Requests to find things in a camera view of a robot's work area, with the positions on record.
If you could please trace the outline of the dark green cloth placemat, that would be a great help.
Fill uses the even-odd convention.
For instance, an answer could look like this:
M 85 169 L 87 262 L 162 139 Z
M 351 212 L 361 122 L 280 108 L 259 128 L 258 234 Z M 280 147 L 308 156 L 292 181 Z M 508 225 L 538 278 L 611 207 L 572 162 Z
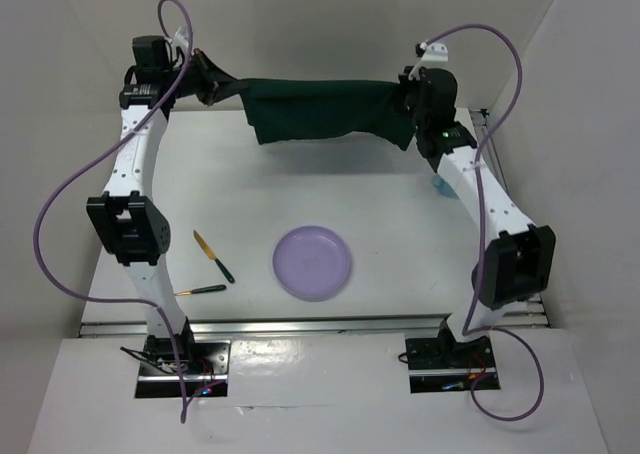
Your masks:
M 217 81 L 205 99 L 239 96 L 260 145 L 367 133 L 405 151 L 414 127 L 397 110 L 399 94 L 399 84 L 385 81 L 250 78 Z

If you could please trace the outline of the light blue mug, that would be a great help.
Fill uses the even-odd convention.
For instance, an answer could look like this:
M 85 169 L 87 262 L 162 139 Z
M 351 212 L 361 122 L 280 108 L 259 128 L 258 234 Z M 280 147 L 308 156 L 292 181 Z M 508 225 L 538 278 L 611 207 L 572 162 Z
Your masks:
M 444 197 L 457 199 L 454 189 L 439 175 L 434 175 L 431 179 L 432 186 Z

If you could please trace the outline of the gold knife green handle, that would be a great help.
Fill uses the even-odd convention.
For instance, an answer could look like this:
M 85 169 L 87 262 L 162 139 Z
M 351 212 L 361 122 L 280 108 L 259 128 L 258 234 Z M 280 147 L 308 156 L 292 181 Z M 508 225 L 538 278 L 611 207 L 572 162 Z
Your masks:
M 218 267 L 224 278 L 227 282 L 234 284 L 236 282 L 234 276 L 231 274 L 229 269 L 224 265 L 224 263 L 218 258 L 218 256 L 214 253 L 212 248 L 208 245 L 205 239 L 196 231 L 193 231 L 193 237 L 203 251 L 203 253 L 207 256 L 207 258 L 214 262 L 214 264 Z

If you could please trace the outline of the lilac plastic plate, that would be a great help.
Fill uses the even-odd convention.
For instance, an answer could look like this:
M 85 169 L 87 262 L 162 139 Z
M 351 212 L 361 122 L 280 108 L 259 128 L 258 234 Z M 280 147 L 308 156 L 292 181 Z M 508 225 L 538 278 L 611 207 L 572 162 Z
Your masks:
M 272 254 L 280 286 L 294 298 L 323 302 L 346 286 L 353 264 L 347 243 L 321 226 L 301 226 L 286 233 Z

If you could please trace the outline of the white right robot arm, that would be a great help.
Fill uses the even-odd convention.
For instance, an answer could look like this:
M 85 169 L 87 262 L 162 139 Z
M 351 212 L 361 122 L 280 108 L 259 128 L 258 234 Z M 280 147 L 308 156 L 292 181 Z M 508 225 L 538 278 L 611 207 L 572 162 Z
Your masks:
M 479 230 L 471 298 L 442 321 L 437 335 L 438 358 L 457 366 L 512 304 L 547 288 L 556 235 L 516 206 L 489 170 L 474 136 L 456 120 L 458 84 L 452 73 L 407 67 L 399 81 L 419 153 L 452 188 Z

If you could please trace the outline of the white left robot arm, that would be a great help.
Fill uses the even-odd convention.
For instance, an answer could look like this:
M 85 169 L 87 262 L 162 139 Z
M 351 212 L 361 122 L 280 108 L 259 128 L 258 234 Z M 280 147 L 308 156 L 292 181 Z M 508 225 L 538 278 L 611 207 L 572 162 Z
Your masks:
M 145 355 L 184 373 L 196 364 L 199 350 L 168 273 L 170 225 L 152 196 L 156 158 L 181 70 L 161 36 L 137 37 L 132 50 L 135 63 L 119 95 L 122 144 L 103 193 L 88 199 L 86 211 L 105 251 L 124 268 L 136 301 L 144 307 Z

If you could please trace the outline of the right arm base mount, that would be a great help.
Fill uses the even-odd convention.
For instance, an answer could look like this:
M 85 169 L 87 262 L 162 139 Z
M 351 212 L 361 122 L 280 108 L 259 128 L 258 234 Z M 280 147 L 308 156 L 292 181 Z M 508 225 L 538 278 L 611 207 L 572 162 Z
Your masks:
M 469 391 L 474 382 L 477 390 L 500 389 L 487 337 L 456 351 L 446 351 L 435 338 L 407 338 L 405 351 L 397 359 L 408 368 L 412 394 Z

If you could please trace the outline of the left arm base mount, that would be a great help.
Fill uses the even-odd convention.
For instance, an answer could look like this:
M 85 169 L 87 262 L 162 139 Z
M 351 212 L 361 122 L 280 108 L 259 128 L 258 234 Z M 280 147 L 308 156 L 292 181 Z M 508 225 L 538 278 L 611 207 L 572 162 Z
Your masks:
M 226 397 L 231 342 L 219 340 L 196 343 L 193 348 L 192 359 L 181 361 L 187 398 Z M 120 351 L 137 362 L 136 399 L 181 397 L 178 368 L 173 359 L 153 360 L 151 354 L 144 350 L 124 346 Z

